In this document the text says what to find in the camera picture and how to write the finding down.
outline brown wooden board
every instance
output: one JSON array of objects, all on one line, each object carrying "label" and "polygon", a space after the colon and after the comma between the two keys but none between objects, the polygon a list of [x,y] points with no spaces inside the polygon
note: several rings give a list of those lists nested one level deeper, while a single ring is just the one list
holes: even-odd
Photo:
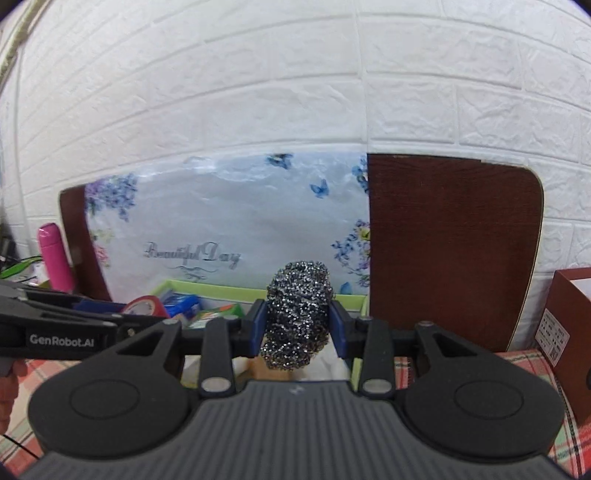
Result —
[{"label": "brown wooden board", "polygon": [[543,191],[526,168],[368,155],[370,312],[397,328],[431,320],[507,348],[530,283]]},{"label": "brown wooden board", "polygon": [[86,224],[84,189],[81,185],[60,193],[61,221],[76,272],[77,291],[96,300],[111,300]]}]

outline black cable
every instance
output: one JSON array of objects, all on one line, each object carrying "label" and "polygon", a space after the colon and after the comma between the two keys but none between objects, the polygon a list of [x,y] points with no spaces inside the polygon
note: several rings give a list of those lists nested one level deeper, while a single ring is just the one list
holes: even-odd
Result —
[{"label": "black cable", "polygon": [[27,452],[29,455],[35,457],[37,460],[39,460],[39,457],[37,455],[35,455],[32,451],[30,451],[27,447],[25,447],[22,443],[17,442],[14,438],[9,437],[8,435],[6,435],[5,433],[2,434],[2,436],[4,438],[6,438],[6,440],[10,440],[12,443],[14,443],[14,445],[16,445],[17,447],[22,448],[25,452]]}]

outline ribbed gray grip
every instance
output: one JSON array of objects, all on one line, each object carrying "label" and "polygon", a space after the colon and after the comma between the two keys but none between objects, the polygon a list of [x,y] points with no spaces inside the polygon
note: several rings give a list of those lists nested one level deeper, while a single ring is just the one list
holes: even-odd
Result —
[{"label": "ribbed gray grip", "polygon": [[111,462],[51,453],[24,480],[559,480],[543,457],[477,465],[423,445],[387,403],[346,382],[250,382],[209,400],[172,441]]}]

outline blue package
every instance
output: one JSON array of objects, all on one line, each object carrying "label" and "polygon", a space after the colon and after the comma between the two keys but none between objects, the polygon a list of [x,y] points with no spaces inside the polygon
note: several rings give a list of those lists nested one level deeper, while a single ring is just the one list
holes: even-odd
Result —
[{"label": "blue package", "polygon": [[190,322],[202,308],[199,297],[186,293],[171,293],[162,304],[171,318],[180,318],[183,324]]}]

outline blue gripper pad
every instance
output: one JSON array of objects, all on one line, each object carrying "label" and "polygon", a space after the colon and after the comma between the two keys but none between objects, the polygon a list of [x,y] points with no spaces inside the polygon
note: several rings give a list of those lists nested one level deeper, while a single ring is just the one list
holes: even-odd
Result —
[{"label": "blue gripper pad", "polygon": [[252,319],[252,335],[250,351],[251,356],[255,357],[259,354],[261,349],[262,338],[265,335],[267,328],[267,302],[264,302],[261,308],[258,309],[254,318]]},{"label": "blue gripper pad", "polygon": [[347,358],[345,323],[334,302],[329,304],[329,330],[339,358]]}]

